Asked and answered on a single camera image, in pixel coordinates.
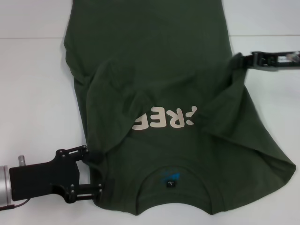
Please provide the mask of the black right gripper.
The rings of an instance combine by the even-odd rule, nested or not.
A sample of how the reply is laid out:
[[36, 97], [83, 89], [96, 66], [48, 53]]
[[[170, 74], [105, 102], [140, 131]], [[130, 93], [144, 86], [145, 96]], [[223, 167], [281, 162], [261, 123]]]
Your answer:
[[231, 59], [232, 69], [280, 70], [299, 69], [300, 52], [252, 52], [251, 55], [238, 53]]

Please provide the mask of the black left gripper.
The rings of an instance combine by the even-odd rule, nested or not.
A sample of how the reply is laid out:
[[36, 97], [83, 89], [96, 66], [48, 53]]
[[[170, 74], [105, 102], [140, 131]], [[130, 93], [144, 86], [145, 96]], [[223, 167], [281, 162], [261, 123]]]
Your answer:
[[99, 200], [104, 184], [79, 184], [77, 161], [98, 163], [103, 154], [93, 152], [86, 145], [59, 149], [53, 160], [9, 169], [12, 200], [20, 201], [57, 194], [67, 203]]

